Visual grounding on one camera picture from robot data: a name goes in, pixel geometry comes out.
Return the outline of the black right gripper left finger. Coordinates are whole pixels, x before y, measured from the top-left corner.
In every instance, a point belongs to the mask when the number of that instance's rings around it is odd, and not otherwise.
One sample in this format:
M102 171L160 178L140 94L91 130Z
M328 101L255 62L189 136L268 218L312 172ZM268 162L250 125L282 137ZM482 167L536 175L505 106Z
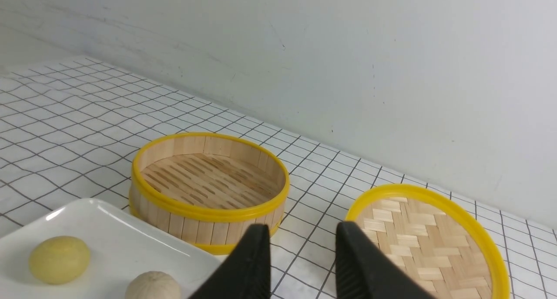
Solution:
M270 230L251 224L233 251L191 299L269 299L271 297Z

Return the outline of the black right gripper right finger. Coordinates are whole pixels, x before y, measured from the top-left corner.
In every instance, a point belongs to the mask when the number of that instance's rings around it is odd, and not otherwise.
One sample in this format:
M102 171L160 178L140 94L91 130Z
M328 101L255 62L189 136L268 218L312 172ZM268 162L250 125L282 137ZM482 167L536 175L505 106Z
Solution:
M399 269L355 222L336 227L338 299L431 299L433 296Z

